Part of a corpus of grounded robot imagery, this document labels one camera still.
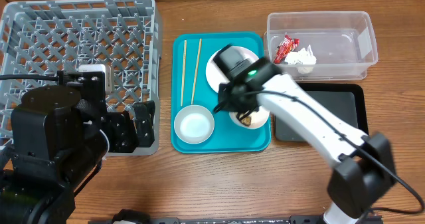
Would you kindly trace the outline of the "red silver snack wrapper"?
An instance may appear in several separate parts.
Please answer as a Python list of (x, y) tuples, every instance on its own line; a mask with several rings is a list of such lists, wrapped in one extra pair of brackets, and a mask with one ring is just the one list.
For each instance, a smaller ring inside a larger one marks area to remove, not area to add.
[(283, 41), (276, 48), (273, 63), (280, 64), (298, 45), (299, 39), (293, 39), (289, 35), (286, 35)]

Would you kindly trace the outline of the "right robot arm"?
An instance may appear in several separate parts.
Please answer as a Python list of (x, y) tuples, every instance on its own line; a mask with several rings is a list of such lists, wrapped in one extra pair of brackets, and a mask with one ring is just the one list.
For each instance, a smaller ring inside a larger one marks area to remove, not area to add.
[(286, 72), (262, 57), (252, 62), (227, 45), (213, 57), (227, 77), (215, 112), (242, 115), (265, 108), (315, 148), (332, 169), (331, 206), (319, 223), (360, 223), (395, 183), (389, 140), (342, 121), (307, 94)]

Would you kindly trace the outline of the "small pink plate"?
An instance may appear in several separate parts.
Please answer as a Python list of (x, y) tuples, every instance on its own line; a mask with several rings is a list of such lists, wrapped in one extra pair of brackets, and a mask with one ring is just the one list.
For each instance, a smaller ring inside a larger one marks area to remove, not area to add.
[[(236, 125), (241, 126), (243, 128), (254, 130), (254, 129), (258, 129), (262, 127), (268, 121), (270, 112), (261, 106), (259, 107), (258, 111), (253, 111), (251, 113), (230, 112), (229, 116), (230, 116), (230, 119)], [(250, 126), (244, 126), (243, 124), (240, 123), (240, 119), (245, 118), (247, 116), (250, 116), (252, 119)]]

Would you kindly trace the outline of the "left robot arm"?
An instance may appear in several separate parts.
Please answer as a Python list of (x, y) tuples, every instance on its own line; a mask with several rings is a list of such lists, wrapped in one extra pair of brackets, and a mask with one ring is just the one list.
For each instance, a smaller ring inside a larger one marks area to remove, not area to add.
[(2, 223), (65, 223), (76, 196), (108, 152), (131, 153), (154, 142), (155, 103), (133, 114), (108, 112), (104, 71), (60, 71), (11, 113), (13, 143), (1, 152)]

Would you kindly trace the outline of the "wooden chopstick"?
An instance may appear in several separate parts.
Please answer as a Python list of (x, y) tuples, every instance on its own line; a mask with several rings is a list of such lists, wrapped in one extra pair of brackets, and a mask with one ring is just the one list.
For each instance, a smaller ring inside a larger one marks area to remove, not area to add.
[(182, 77), (181, 77), (181, 102), (180, 102), (181, 107), (183, 107), (183, 103), (184, 103), (186, 57), (187, 57), (187, 40), (184, 40), (183, 65), (182, 65)]
[(194, 79), (193, 79), (193, 89), (192, 89), (192, 95), (191, 95), (191, 104), (194, 103), (194, 99), (195, 99), (195, 92), (196, 92), (195, 90), (197, 85), (197, 75), (198, 75), (198, 69), (199, 69), (201, 47), (202, 47), (202, 39), (199, 39), (199, 45), (197, 50), (197, 60), (196, 60), (195, 73), (194, 73)]

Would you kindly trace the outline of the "brown food scrap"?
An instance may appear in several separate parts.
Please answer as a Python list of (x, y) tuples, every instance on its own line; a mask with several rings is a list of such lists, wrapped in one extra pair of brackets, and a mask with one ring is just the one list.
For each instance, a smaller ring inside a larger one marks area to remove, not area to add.
[(240, 119), (240, 123), (243, 124), (244, 126), (250, 126), (251, 122), (252, 122), (252, 119), (250, 116)]

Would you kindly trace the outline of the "white napkin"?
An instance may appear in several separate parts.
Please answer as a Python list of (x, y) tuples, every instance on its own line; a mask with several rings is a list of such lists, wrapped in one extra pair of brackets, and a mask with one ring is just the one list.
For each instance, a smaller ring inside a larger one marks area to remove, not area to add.
[(314, 70), (317, 58), (314, 56), (311, 46), (302, 48), (300, 51), (291, 51), (285, 58), (285, 62), (292, 65), (298, 65), (297, 71), (300, 74), (309, 74)]

